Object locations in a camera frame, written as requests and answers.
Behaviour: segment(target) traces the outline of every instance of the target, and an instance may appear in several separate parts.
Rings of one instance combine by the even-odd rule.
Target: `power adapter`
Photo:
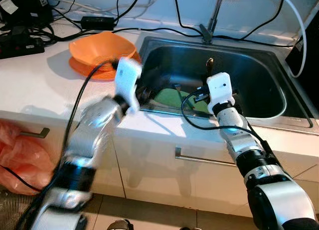
[[[116,26],[113,17],[82,17],[80,21],[83,29],[108,30],[112,31]]]

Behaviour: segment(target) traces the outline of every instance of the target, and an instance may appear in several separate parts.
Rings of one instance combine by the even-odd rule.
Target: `orange plastic bag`
[[[12,170],[28,184],[42,189],[49,183],[54,165],[47,152],[34,138],[21,136],[20,132],[12,123],[0,120],[0,165]],[[0,184],[13,193],[38,193],[2,167]]]

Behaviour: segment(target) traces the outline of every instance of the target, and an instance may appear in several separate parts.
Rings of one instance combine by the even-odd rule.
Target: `electronic device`
[[[25,27],[14,27],[8,35],[0,37],[0,59],[41,52],[44,52],[42,39],[31,38]]]
[[[0,0],[0,18],[5,30],[15,25],[45,27],[53,21],[47,0]]]
[[[307,36],[307,58],[303,73],[298,78],[299,83],[319,111],[319,66],[317,60],[319,57],[319,11],[306,28]],[[303,56],[303,41],[300,40],[292,49],[286,62],[291,70],[298,72]]]

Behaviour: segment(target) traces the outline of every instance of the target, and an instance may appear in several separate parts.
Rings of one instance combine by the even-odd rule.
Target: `cabinet door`
[[[175,158],[182,154],[207,156],[214,151],[146,138],[114,137],[127,198],[230,213],[247,203],[247,192],[236,167],[199,163]]]
[[[37,138],[37,141],[47,151],[53,164],[56,165],[58,163],[61,156],[66,120],[36,117],[33,115],[27,116],[24,114],[4,115],[4,113],[0,117],[6,117],[4,120],[16,124],[23,131],[39,133],[44,127],[49,128],[50,132],[46,138]],[[91,191],[99,194],[124,197],[121,175],[111,138],[106,148],[107,151],[105,151],[101,166],[96,172]]]

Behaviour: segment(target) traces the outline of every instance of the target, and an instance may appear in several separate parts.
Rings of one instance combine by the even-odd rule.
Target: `electrical cord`
[[[183,102],[181,103],[181,106],[180,106],[180,110],[181,110],[181,113],[183,115],[183,117],[185,118],[185,120],[193,127],[197,128],[197,129],[202,129],[202,130],[215,130],[215,129],[239,129],[239,130],[242,130],[242,131],[245,131],[249,134],[251,134],[252,136],[256,137],[260,142],[264,141],[255,131],[253,130],[248,130],[246,128],[242,128],[242,127],[239,127],[239,126],[234,126],[234,125],[222,125],[222,126],[212,126],[212,127],[202,127],[202,126],[199,126],[199,125],[196,125],[194,124],[184,113],[184,105],[185,103],[188,101],[188,99],[194,95],[199,95],[199,94],[202,94],[203,91],[202,90],[199,90],[199,91],[195,91],[191,94],[189,94],[187,97],[185,97],[185,99],[183,100]]]
[[[61,2],[66,2],[66,3],[73,3],[72,1],[69,1],[69,0],[58,0],[58,1],[61,1]],[[153,5],[157,0],[151,0],[148,4],[136,4],[134,7],[144,7],[144,8],[148,8],[150,7],[151,5]],[[93,11],[93,12],[98,12],[98,13],[110,13],[112,15],[115,15],[115,13],[111,13],[112,10],[115,10],[117,9],[116,6],[115,7],[111,7],[111,8],[107,8],[107,9],[100,9],[98,7],[92,7],[92,6],[89,6],[89,5],[84,5],[84,4],[81,4],[81,3],[77,3],[77,2],[74,2],[74,5],[76,6],[79,6],[81,8],[84,8],[84,9],[87,9],[87,10],[90,10],[90,11]],[[123,7],[129,7],[130,5],[119,5],[119,8],[123,8]]]
[[[24,211],[24,213],[19,218],[19,221],[16,224],[15,230],[24,230],[24,223],[29,222],[28,219],[32,215],[34,211],[41,205],[42,200],[45,197],[45,194],[49,191],[49,189],[55,184],[56,180],[58,179],[60,171],[54,173],[50,183],[42,189],[42,191],[36,195],[33,199],[29,207]]]
[[[4,167],[2,165],[0,165],[3,169],[5,169],[6,171],[8,171],[10,174],[12,174],[14,177],[16,177],[18,180],[20,180],[25,186],[37,191],[37,192],[41,192],[40,189],[28,184],[27,182],[24,181],[24,179],[22,179],[19,175],[17,175],[13,170],[11,170],[10,168],[8,167]]]
[[[201,37],[201,35],[188,35],[186,33],[183,33],[183,32],[177,31],[175,29],[168,28],[168,27],[158,27],[158,28],[150,28],[150,29],[148,29],[148,28],[138,28],[138,27],[129,27],[129,28],[122,28],[122,29],[114,30],[114,31],[112,31],[112,33],[117,33],[117,32],[127,31],[127,30],[140,30],[140,31],[168,30],[168,31],[173,31],[173,32],[179,33],[179,34],[181,34],[183,36],[186,36],[186,37]]]
[[[31,36],[38,36],[38,37],[44,37],[47,38],[48,40],[43,40],[44,46],[51,46],[57,42],[54,38],[54,30],[50,24],[47,25],[47,28],[50,30],[51,33],[48,33],[40,28],[37,27],[31,27],[30,28],[30,35]]]
[[[116,21],[116,25],[118,25],[118,23],[119,23],[119,16],[120,16],[120,14],[119,14],[119,0],[116,0],[116,11],[118,12],[118,16],[117,16],[117,21]]]
[[[73,7],[74,3],[75,3],[75,0],[73,0],[72,4],[70,5],[69,10],[68,10],[67,12],[65,12],[64,14],[67,14],[69,11],[71,11],[71,9],[72,9],[72,7]]]
[[[178,23],[181,27],[183,28],[187,28],[187,29],[190,29],[190,30],[194,30],[196,31],[197,33],[200,34],[200,36],[203,36],[203,34],[201,33],[201,31],[197,30],[196,28],[193,28],[193,27],[187,27],[187,26],[184,26],[182,23],[181,23],[181,20],[180,20],[180,13],[179,13],[179,8],[178,8],[178,2],[177,0],[175,0],[175,7],[176,7],[176,12],[177,12],[177,18],[178,18]]]
[[[285,0],[287,2],[287,4],[292,8],[292,10],[294,11],[296,17],[297,17],[297,20],[299,22],[299,25],[300,25],[300,29],[302,31],[302,36],[303,36],[303,40],[304,40],[304,52],[303,52],[303,60],[302,60],[302,63],[301,63],[301,67],[298,71],[298,73],[295,75],[291,69],[289,69],[289,73],[290,75],[293,77],[293,78],[297,78],[301,75],[301,73],[303,72],[304,70],[304,66],[305,66],[305,62],[306,62],[306,57],[307,57],[307,37],[306,37],[306,29],[305,29],[305,26],[304,26],[304,22],[298,12],[298,10],[296,9],[296,7],[294,6],[294,4],[290,1],[290,0]]]
[[[117,22],[121,17],[123,17],[125,14],[127,14],[131,9],[134,7],[134,5],[137,3],[138,0],[134,0],[131,6],[121,15],[119,15],[117,18],[114,19],[114,22]]]
[[[239,129],[239,130],[242,130],[242,131],[245,131],[249,134],[251,134],[252,136],[254,136],[256,139],[259,140],[261,146],[263,147],[264,151],[268,154],[268,155],[271,155],[273,158],[276,159],[277,161],[277,164],[282,167],[281,163],[279,162],[279,160],[277,159],[277,157],[274,155],[272,149],[270,148],[268,142],[266,140],[263,140],[262,137],[260,137],[256,131],[253,129],[253,127],[250,125],[250,123],[247,121],[246,119],[246,122],[247,122],[247,125],[248,127],[250,128],[249,129],[246,129],[246,128],[242,128],[242,127],[239,127],[239,126],[234,126],[234,125],[220,125],[220,126],[212,126],[212,127],[202,127],[202,126],[199,126],[199,125],[196,125],[194,124],[184,113],[184,105],[185,103],[188,101],[188,99],[191,97],[191,96],[194,96],[194,95],[200,95],[200,94],[208,94],[209,91],[201,88],[191,94],[189,94],[187,97],[185,97],[185,99],[182,101],[181,105],[180,105],[180,110],[181,110],[181,113],[183,115],[183,117],[185,118],[185,120],[193,127],[197,128],[197,129],[202,129],[202,130],[215,130],[215,129]]]
[[[242,41],[242,42],[251,42],[251,43],[256,43],[256,44],[261,44],[265,46],[271,46],[271,47],[293,47],[294,45],[277,45],[277,44],[271,44],[271,43],[265,43],[265,42],[257,42],[253,40],[246,40],[246,39],[241,39],[241,38],[235,38],[235,37],[229,37],[225,35],[217,35],[213,36],[213,38],[222,38],[222,39],[229,39],[229,40],[234,40],[234,41]]]
[[[261,28],[262,26],[265,26],[267,25],[268,23],[272,22],[273,20],[276,19],[276,17],[279,15],[280,11],[281,11],[281,8],[283,6],[283,3],[284,3],[284,0],[281,0],[280,1],[280,4],[279,4],[279,8],[276,12],[276,14],[271,18],[269,19],[268,21],[260,24],[259,26],[255,27],[253,30],[251,30],[248,34],[246,34],[245,36],[243,36],[242,38],[240,38],[241,40],[244,40],[245,38],[247,38],[248,36],[250,36],[253,32],[255,32],[257,29]]]
[[[87,78],[85,79],[80,91],[79,91],[79,94],[75,100],[75,103],[74,103],[74,106],[73,106],[73,109],[72,109],[72,112],[71,112],[71,115],[70,115],[70,118],[69,118],[69,121],[68,121],[68,124],[66,126],[66,129],[65,129],[65,134],[64,134],[64,138],[63,138],[63,144],[62,144],[62,152],[65,151],[65,148],[66,148],[66,144],[67,144],[67,141],[68,141],[68,138],[69,138],[69,132],[70,132],[70,129],[71,129],[71,126],[72,126],[72,123],[73,123],[73,119],[74,119],[74,116],[75,116],[75,113],[76,113],[76,110],[79,106],[79,103],[80,103],[80,100],[81,100],[81,97],[82,97],[82,94],[85,90],[85,87],[86,85],[88,84],[89,80],[91,79],[91,77],[101,68],[103,67],[105,64],[107,63],[111,63],[113,66],[116,66],[118,61],[116,60],[106,60],[104,62],[102,62],[101,64],[99,64],[98,66],[96,66],[91,72],[90,74],[87,76]]]
[[[58,0],[58,3],[55,5],[52,5],[51,7],[57,7],[60,4],[61,0]]]
[[[74,26],[76,26],[77,28],[79,28],[81,31],[83,31],[83,29],[79,26],[79,25],[77,25],[76,24],[76,22],[75,21],[73,21],[73,20],[71,20],[70,18],[68,18],[67,16],[65,16],[65,14],[67,13],[67,12],[65,12],[65,13],[61,13],[59,10],[57,10],[56,8],[52,8],[54,11],[56,11],[57,13],[59,13],[62,17],[61,18],[65,18],[66,20],[68,20],[70,23],[72,23]]]

